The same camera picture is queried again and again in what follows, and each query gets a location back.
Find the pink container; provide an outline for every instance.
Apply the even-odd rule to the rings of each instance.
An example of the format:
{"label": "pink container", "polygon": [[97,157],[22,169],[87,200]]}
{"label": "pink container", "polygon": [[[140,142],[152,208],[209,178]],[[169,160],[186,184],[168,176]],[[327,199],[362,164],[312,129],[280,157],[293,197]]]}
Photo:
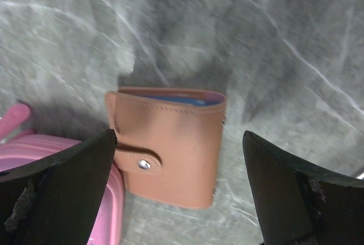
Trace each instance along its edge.
{"label": "pink container", "polygon": [[[69,148],[80,141],[34,134],[24,130],[31,116],[23,104],[11,107],[0,118],[0,172],[28,164]],[[118,245],[121,238],[124,191],[121,175],[112,165],[104,197],[87,245]]]}

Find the wallet snap button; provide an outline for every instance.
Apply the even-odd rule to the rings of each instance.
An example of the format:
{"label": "wallet snap button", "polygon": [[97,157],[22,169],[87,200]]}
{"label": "wallet snap button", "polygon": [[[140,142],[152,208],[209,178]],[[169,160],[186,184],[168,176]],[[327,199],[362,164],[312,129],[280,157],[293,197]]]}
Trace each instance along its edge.
{"label": "wallet snap button", "polygon": [[150,169],[151,168],[151,165],[150,165],[150,163],[148,163],[145,160],[139,160],[138,161],[138,167],[140,167],[142,169]]}

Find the brown leather wallet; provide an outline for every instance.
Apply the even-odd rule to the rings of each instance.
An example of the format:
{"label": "brown leather wallet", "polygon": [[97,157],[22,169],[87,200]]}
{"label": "brown leather wallet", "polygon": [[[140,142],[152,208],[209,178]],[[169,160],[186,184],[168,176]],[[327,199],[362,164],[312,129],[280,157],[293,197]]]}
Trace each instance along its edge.
{"label": "brown leather wallet", "polygon": [[105,94],[115,163],[138,196],[202,209],[213,202],[226,97],[192,89],[120,88]]}

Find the pink handle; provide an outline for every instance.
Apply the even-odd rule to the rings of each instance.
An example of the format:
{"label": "pink handle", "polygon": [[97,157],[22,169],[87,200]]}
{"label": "pink handle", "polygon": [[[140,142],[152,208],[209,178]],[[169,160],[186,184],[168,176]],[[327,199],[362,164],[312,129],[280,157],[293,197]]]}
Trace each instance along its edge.
{"label": "pink handle", "polygon": [[30,115],[31,110],[24,104],[17,104],[8,109],[0,120],[0,139],[8,135],[13,129],[19,127]]}

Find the stitching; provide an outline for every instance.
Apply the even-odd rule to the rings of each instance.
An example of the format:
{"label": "stitching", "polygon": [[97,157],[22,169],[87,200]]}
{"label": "stitching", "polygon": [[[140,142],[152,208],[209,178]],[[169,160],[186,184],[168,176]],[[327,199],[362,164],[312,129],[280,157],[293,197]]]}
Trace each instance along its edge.
{"label": "stitching", "polygon": [[[145,155],[145,154],[133,154],[133,153],[127,153],[127,152],[124,152],[124,151],[121,151],[121,150],[118,150],[117,153],[122,153],[123,155],[125,156],[131,156],[131,157],[141,157],[141,158],[144,158],[146,160],[149,160],[151,159],[152,160],[152,163],[155,167],[154,169],[154,172],[158,172],[159,169],[160,169],[160,166],[159,164],[155,161],[155,158],[151,155]],[[132,170],[132,171],[127,171],[125,170],[126,172],[134,172],[134,173],[144,173],[144,174],[153,174],[154,172],[148,172],[148,171],[139,171],[139,170]]]}
{"label": "stitching", "polygon": [[219,110],[204,110],[204,111],[172,109],[170,107],[163,107],[163,106],[155,106],[155,105],[150,105],[150,104],[144,104],[144,103],[129,101],[129,100],[121,99],[121,98],[119,98],[119,101],[125,102],[125,103],[130,103],[130,104],[133,104],[133,105],[143,106],[143,107],[151,107],[153,109],[161,109],[161,110],[175,111],[175,112],[178,112],[178,113],[213,114],[213,113],[221,113],[221,112],[224,111],[224,109],[219,109]]}
{"label": "stitching", "polygon": [[[138,96],[138,97],[148,97],[147,93],[140,93],[140,94],[130,94],[132,96]],[[172,97],[180,97],[181,94],[163,94],[163,93],[159,93],[159,94],[153,94],[153,96],[172,96]],[[183,94],[183,96],[185,97],[194,97],[194,98],[197,98],[197,97],[204,97],[202,94]]]}

